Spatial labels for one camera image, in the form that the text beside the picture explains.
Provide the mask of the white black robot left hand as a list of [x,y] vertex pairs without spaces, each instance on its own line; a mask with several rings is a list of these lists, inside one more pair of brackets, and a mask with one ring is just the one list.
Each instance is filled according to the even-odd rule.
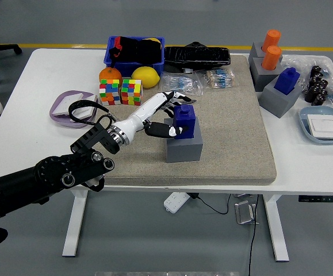
[[153,137],[173,138],[180,135],[186,128],[151,122],[150,119],[158,111],[163,110],[170,117],[174,117],[172,111],[175,106],[181,106],[178,100],[184,103],[193,102],[192,99],[179,92],[179,90],[164,91],[155,94],[145,101],[126,120],[117,121],[110,126],[108,133],[119,145],[129,145],[135,133],[145,130],[145,133]]

